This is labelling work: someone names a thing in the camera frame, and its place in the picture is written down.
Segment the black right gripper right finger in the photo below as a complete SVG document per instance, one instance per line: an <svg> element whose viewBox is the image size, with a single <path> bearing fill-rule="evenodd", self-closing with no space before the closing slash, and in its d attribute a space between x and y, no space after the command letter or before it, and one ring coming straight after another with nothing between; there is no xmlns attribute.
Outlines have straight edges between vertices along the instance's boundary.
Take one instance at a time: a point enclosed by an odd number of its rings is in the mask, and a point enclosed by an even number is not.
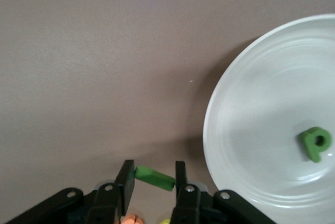
<svg viewBox="0 0 335 224"><path fill-rule="evenodd" d="M199 181L189 181L184 161L175 162L176 205L170 224L207 224L202 214L202 197L207 186Z"/></svg>

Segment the green foam letter p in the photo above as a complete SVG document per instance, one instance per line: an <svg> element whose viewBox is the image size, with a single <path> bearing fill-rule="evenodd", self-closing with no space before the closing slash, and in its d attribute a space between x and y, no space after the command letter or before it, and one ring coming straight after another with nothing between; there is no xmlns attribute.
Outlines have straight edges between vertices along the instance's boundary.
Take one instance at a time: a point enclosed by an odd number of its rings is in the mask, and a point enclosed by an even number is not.
<svg viewBox="0 0 335 224"><path fill-rule="evenodd" d="M308 158L314 163L321 161L321 153L327 151L332 144L329 131L321 127L312 127L300 133L299 138Z"/></svg>

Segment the orange foam letter e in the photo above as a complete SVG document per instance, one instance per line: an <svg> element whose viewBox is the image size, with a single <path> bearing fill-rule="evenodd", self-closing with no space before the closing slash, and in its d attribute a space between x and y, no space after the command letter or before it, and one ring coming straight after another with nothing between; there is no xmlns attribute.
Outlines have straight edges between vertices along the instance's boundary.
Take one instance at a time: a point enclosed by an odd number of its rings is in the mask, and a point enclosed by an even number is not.
<svg viewBox="0 0 335 224"><path fill-rule="evenodd" d="M129 214L122 218L120 224L144 224L144 221L138 215Z"/></svg>

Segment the beige round plate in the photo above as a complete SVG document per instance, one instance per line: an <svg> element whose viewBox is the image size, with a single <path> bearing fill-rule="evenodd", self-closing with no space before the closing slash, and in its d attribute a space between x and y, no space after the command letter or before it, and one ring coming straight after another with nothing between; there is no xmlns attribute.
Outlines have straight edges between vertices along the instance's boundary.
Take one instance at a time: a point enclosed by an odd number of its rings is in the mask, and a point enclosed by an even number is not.
<svg viewBox="0 0 335 224"><path fill-rule="evenodd" d="M299 138L321 127L332 144L314 163ZM282 25L225 70L204 122L216 186L267 207L335 206L335 14Z"/></svg>

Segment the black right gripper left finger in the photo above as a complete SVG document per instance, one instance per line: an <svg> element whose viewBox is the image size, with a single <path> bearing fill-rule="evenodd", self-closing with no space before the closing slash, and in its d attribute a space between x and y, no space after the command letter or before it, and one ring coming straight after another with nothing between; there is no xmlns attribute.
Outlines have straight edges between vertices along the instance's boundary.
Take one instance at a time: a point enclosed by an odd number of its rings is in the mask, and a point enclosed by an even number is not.
<svg viewBox="0 0 335 224"><path fill-rule="evenodd" d="M97 190L93 206L87 214L87 224L120 224L128 210L135 186L134 160L126 160L113 182Z"/></svg>

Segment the green foam letter l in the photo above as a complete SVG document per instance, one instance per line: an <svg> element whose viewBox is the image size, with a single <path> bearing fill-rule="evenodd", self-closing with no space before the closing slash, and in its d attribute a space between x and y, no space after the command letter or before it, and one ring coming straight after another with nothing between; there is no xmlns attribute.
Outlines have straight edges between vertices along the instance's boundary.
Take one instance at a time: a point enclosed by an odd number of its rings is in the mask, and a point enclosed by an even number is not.
<svg viewBox="0 0 335 224"><path fill-rule="evenodd" d="M134 176L142 182L166 191L172 191L175 186L175 178L142 165L136 167Z"/></svg>

